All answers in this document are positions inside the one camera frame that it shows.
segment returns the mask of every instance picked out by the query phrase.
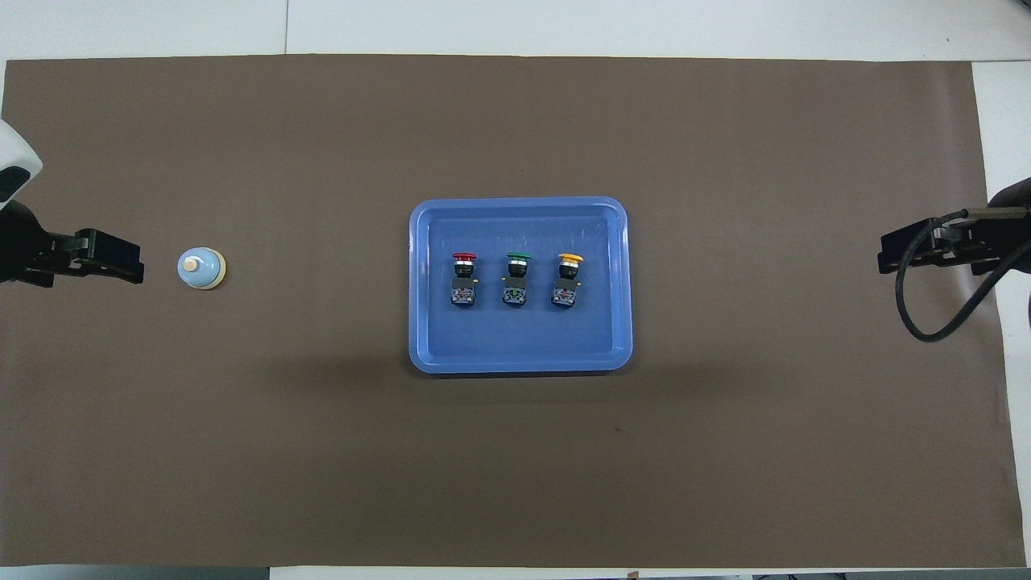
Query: tray rim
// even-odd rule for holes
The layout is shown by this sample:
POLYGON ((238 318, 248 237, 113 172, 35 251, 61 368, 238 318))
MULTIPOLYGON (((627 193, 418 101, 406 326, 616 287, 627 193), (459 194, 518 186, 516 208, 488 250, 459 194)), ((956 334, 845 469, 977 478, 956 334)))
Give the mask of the tray rim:
POLYGON ((616 198, 609 196, 556 196, 556 197, 469 197, 469 198, 442 198, 427 199, 422 201, 411 210, 408 216, 408 359, 411 364, 428 375, 533 375, 540 373, 607 373, 623 368, 629 363, 633 354, 633 312, 631 304, 630 284, 630 237, 629 219, 627 210, 616 198), (532 206, 555 206, 568 207, 580 205, 604 205, 613 209, 617 213, 617 229, 620 239, 619 261, 621 262, 620 277, 622 293, 612 295, 612 301, 621 301, 622 309, 622 347, 613 346, 609 351, 613 353, 610 359, 592 362, 590 368, 585 368, 586 362, 583 360, 572 360, 565 362, 540 361, 532 364, 522 362, 519 369, 512 369, 510 364, 469 364, 468 367, 476 369, 462 369, 463 364, 447 364, 441 369, 440 364, 429 363, 422 357, 419 337, 419 281, 425 275, 420 271, 418 263, 419 248, 417 242, 420 239, 420 225, 427 212, 436 209, 469 209, 469 208, 504 208, 504 207, 532 207, 532 206), (497 370, 484 370, 487 366, 499 367, 497 370))

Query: white robot arm casing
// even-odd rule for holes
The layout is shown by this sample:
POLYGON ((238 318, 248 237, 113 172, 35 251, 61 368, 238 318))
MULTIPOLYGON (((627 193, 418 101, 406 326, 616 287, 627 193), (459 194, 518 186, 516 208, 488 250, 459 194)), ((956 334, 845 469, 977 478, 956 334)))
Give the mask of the white robot arm casing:
POLYGON ((0 209, 42 168, 43 162, 22 135, 0 121, 0 209))

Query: light blue round object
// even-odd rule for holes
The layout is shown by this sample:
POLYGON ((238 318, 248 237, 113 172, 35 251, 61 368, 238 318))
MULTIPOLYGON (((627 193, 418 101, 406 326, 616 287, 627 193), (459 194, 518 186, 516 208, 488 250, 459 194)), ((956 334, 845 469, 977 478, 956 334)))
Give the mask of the light blue round object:
POLYGON ((210 247, 192 247, 179 255, 175 269, 187 285, 211 289, 226 276, 226 259, 210 247))

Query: blue tray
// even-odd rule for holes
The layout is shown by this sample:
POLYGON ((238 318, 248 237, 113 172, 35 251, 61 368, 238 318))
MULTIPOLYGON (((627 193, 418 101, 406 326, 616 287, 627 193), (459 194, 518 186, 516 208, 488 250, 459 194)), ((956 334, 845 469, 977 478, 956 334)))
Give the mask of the blue tray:
POLYGON ((408 221, 408 354, 432 374, 611 371, 633 351, 627 211, 610 197, 431 199, 408 221), (476 304, 451 304, 455 251, 477 254, 476 304), (501 302, 508 251, 533 255, 527 304, 501 302), (571 309, 560 251, 584 257, 571 309))

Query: brown table surface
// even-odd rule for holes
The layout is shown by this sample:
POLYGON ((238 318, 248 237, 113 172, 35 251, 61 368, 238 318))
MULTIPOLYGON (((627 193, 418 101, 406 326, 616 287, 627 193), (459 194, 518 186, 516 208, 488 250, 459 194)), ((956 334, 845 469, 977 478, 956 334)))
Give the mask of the brown table surface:
POLYGON ((3 116, 148 268, 0 286, 4 565, 1024 565, 994 304, 919 343, 874 259, 984 203, 968 64, 24 61, 3 116), (629 212, 631 363, 414 370, 412 207, 555 195, 629 212))

